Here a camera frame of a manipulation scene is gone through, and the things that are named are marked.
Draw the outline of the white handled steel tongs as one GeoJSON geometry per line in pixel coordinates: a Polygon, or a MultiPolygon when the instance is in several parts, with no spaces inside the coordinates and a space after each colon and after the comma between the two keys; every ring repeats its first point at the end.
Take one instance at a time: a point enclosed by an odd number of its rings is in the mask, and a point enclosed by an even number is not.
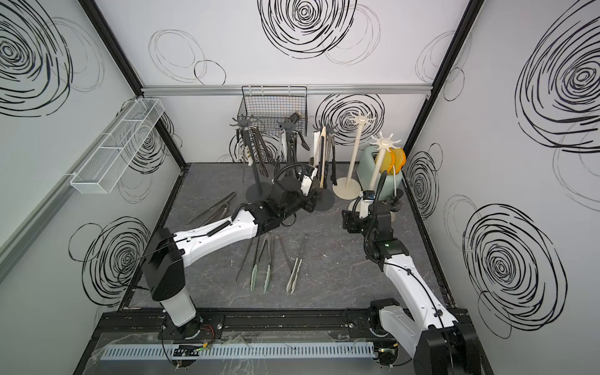
{"type": "Polygon", "coordinates": [[[239,155],[241,161],[251,167],[254,164],[253,151],[250,150],[250,146],[248,144],[249,141],[247,137],[247,131],[242,131],[242,145],[240,146],[239,155]]]}

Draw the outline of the black silicone tongs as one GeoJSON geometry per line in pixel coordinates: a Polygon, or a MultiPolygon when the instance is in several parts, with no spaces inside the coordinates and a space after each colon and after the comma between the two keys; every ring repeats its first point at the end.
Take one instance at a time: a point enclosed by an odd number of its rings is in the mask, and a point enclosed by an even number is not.
{"type": "Polygon", "coordinates": [[[256,154],[259,159],[259,171],[264,177],[268,178],[269,172],[267,170],[267,164],[275,166],[276,159],[267,147],[267,143],[264,141],[262,133],[257,127],[253,129],[253,139],[256,146],[256,154]]]}

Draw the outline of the cream tongs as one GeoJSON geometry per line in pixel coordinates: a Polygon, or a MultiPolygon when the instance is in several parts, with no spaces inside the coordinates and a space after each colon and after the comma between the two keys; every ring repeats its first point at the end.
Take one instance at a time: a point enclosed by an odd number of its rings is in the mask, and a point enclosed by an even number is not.
{"type": "Polygon", "coordinates": [[[309,234],[308,233],[304,234],[304,237],[303,237],[301,245],[300,245],[300,249],[298,250],[297,256],[295,258],[295,263],[292,268],[290,278],[288,279],[288,283],[287,283],[287,287],[286,287],[286,292],[288,294],[293,294],[295,292],[296,285],[298,282],[298,275],[300,273],[300,268],[303,263],[303,253],[304,253],[304,250],[306,249],[308,239],[309,239],[309,234]]]}

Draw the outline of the cream rack stand front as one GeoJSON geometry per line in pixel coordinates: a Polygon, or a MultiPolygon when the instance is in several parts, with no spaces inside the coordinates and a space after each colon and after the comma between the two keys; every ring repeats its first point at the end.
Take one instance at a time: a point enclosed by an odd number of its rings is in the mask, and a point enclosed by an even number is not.
{"type": "Polygon", "coordinates": [[[378,181],[378,178],[381,174],[380,169],[381,165],[383,164],[384,154],[387,150],[389,150],[389,148],[394,148],[396,145],[400,145],[402,143],[402,140],[400,138],[394,140],[393,137],[394,134],[384,136],[382,131],[380,131],[378,135],[371,136],[372,141],[370,142],[370,144],[377,147],[377,157],[375,159],[375,165],[373,173],[371,175],[369,186],[371,190],[373,190],[373,188],[375,187],[375,184],[378,181]]]}

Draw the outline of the dark grey rack stand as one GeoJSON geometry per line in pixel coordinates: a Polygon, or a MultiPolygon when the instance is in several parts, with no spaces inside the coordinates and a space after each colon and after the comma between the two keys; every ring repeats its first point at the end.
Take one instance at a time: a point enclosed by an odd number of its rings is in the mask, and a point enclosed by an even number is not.
{"type": "Polygon", "coordinates": [[[327,133],[327,153],[326,153],[326,164],[325,164],[325,169],[324,169],[324,186],[323,189],[319,189],[319,178],[318,178],[318,171],[319,171],[319,164],[314,167],[313,171],[315,173],[312,182],[316,183],[316,205],[315,205],[315,211],[318,212],[325,212],[330,210],[333,206],[334,206],[334,202],[335,202],[335,198],[334,198],[334,194],[333,192],[331,192],[330,190],[328,190],[326,188],[326,174],[327,174],[327,168],[328,168],[328,151],[329,151],[329,146],[330,146],[330,140],[329,140],[329,134],[327,133]]]}
{"type": "Polygon", "coordinates": [[[246,199],[250,203],[265,200],[269,197],[272,192],[273,185],[269,182],[261,180],[259,173],[259,159],[256,154],[256,146],[253,139],[253,122],[247,117],[237,117],[232,119],[234,123],[231,125],[239,129],[240,131],[247,131],[247,137],[249,141],[250,150],[253,151],[254,164],[251,166],[252,175],[254,177],[254,184],[252,184],[246,191],[246,199]]]}
{"type": "Polygon", "coordinates": [[[288,165],[297,164],[297,148],[298,148],[298,140],[300,140],[298,133],[300,131],[297,130],[296,126],[287,122],[287,117],[279,123],[279,144],[277,147],[277,158],[275,165],[275,177],[273,178],[273,182],[277,181],[281,177],[286,178],[300,178],[303,175],[303,168],[296,165],[295,167],[290,167],[284,173],[281,173],[288,165]]]}

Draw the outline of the slim black tongs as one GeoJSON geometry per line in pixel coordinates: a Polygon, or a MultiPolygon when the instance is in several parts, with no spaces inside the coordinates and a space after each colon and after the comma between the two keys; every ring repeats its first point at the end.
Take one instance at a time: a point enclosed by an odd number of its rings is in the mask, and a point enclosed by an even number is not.
{"type": "Polygon", "coordinates": [[[330,137],[331,145],[331,182],[333,186],[337,186],[337,161],[336,161],[336,140],[335,134],[330,137]]]}

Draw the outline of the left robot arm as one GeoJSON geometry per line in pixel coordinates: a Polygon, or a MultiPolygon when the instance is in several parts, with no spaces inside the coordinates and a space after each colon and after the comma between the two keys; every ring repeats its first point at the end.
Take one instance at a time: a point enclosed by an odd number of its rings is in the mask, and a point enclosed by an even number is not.
{"type": "Polygon", "coordinates": [[[204,256],[279,228],[300,209],[311,213],[317,204],[320,168],[304,162],[283,167],[273,179],[267,198],[242,203],[222,220],[188,231],[156,231],[140,259],[152,300],[166,311],[177,329],[198,321],[197,309],[186,289],[184,269],[204,256]]]}

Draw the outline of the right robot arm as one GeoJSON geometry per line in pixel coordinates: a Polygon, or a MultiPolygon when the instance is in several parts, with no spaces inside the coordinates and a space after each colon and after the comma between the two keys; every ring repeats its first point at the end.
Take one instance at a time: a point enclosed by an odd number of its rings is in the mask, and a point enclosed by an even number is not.
{"type": "Polygon", "coordinates": [[[409,355],[417,374],[481,374],[478,334],[465,309],[447,309],[415,266],[408,248],[394,236],[388,204],[380,200],[387,175],[377,188],[342,213],[343,228],[363,237],[366,258],[375,263],[402,297],[373,301],[370,329],[392,336],[409,355]]]}

